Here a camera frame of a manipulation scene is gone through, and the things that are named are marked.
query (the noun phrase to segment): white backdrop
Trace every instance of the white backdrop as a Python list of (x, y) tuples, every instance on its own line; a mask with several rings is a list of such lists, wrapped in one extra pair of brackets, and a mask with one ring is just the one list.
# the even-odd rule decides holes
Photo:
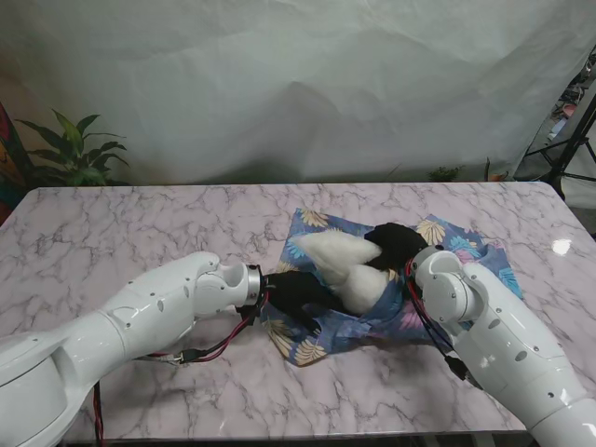
[(479, 179), (595, 39), (593, 0), (4, 0), (0, 101), (101, 114), (132, 183)]

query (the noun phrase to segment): marble table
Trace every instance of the marble table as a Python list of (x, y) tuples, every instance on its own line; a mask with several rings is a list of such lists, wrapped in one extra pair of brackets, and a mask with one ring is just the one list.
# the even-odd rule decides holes
[[(55, 328), (129, 278), (193, 251), (271, 271), (296, 208), (364, 224), (435, 214), (506, 247), (528, 305), (596, 390), (596, 243), (543, 183), (377, 183), (39, 189), (0, 229), (0, 336)], [(210, 345), (238, 316), (205, 321)], [(430, 346), (374, 346), (303, 369), (262, 327), (205, 365), (131, 362), (102, 379), (108, 439), (282, 438), (521, 430)], [(93, 438), (88, 405), (67, 440)]]

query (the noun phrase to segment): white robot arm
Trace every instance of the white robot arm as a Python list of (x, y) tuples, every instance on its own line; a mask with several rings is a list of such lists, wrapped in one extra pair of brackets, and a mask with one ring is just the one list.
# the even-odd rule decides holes
[(101, 309), (51, 332), (0, 339), (0, 446), (57, 444), (98, 380), (159, 351), (196, 319), (264, 293), (258, 266), (197, 252), (129, 282)]
[(412, 269), (424, 309), (473, 379), (541, 447), (596, 446), (596, 401), (554, 335), (514, 293), (486, 267), (461, 265), (435, 247), (420, 251)]

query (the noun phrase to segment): blue floral cloth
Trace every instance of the blue floral cloth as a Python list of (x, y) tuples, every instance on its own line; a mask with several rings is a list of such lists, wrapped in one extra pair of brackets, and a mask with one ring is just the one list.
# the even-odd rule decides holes
[[(522, 291), (500, 243), (486, 244), (478, 233), (460, 228), (432, 215), (414, 229), (425, 238), (428, 244), (441, 244), (446, 250), (453, 251), (462, 263), (478, 262), (486, 266), (509, 289), (522, 298)], [(313, 263), (291, 242), (291, 238), (327, 230), (338, 230), (362, 237), (373, 230), (373, 227), (311, 210), (297, 210), (281, 253), (278, 272), (289, 270), (312, 272), (322, 284), (325, 284)], [(281, 355), (299, 366), (308, 365), (328, 354), (353, 349), (371, 337), (389, 342), (428, 344), (430, 338), (416, 315), (412, 303), (404, 300), (401, 295), (402, 286), (402, 277), (394, 276), (371, 311), (359, 318), (317, 305), (306, 306), (306, 311), (320, 325), (321, 332), (318, 335), (310, 334), (299, 323), (272, 305), (264, 307), (261, 322)]]

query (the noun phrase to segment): white plush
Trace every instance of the white plush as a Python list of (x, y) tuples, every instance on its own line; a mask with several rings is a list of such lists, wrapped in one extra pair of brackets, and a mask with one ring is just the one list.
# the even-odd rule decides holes
[(364, 265), (381, 254), (371, 241), (330, 230), (294, 237), (292, 242), (312, 260), (349, 312), (368, 312), (383, 294), (388, 274)]
[(342, 299), (344, 307), (356, 315), (373, 308), (389, 283), (389, 274), (368, 265), (352, 265), (347, 280), (332, 290)]

